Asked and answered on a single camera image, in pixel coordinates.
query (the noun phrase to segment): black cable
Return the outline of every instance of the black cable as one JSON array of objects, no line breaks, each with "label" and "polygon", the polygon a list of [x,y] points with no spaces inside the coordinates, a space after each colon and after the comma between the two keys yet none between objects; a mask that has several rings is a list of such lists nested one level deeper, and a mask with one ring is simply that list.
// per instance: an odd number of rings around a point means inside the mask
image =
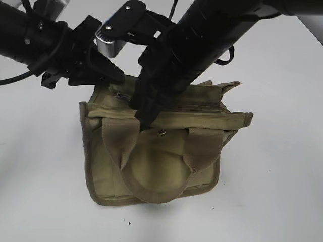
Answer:
[{"label": "black cable", "polygon": [[19,76],[16,77],[12,77],[12,78],[8,78],[8,79],[4,79],[4,80],[0,80],[0,86],[2,85],[6,85],[6,84],[11,84],[14,82],[19,82],[27,77],[32,76],[32,72],[31,71],[27,71],[24,74],[21,74]]},{"label": "black cable", "polygon": [[31,4],[29,2],[29,0],[21,0],[22,5],[24,6],[25,10],[26,10],[26,14],[28,16],[32,16],[33,15],[33,10],[31,7]]},{"label": "black cable", "polygon": [[174,0],[174,2],[173,2],[173,6],[172,6],[172,9],[171,9],[170,15],[169,15],[169,17],[168,17],[168,19],[169,19],[169,20],[171,20],[171,19],[172,19],[172,17],[173,17],[173,15],[174,15],[174,12],[175,12],[175,8],[176,8],[176,5],[177,5],[177,2],[178,2],[178,0]]}]

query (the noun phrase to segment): white table surface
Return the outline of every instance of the white table surface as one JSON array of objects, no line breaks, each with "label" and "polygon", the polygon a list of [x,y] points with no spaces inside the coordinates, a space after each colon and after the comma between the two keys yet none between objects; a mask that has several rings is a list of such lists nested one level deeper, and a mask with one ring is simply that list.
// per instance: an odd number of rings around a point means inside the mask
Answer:
[{"label": "white table surface", "polygon": [[[164,15],[172,5],[145,2]],[[179,2],[174,21],[191,2]],[[74,0],[60,19],[105,21],[121,4]],[[253,112],[253,123],[223,150],[214,190],[164,205],[91,200],[78,103],[93,87],[62,79],[49,90],[36,77],[1,86],[0,241],[323,241],[323,47],[294,17],[258,23],[235,47],[230,65],[197,82],[241,81],[225,104]],[[137,75],[142,50],[128,44],[115,63]],[[25,70],[0,58],[0,79]]]}]

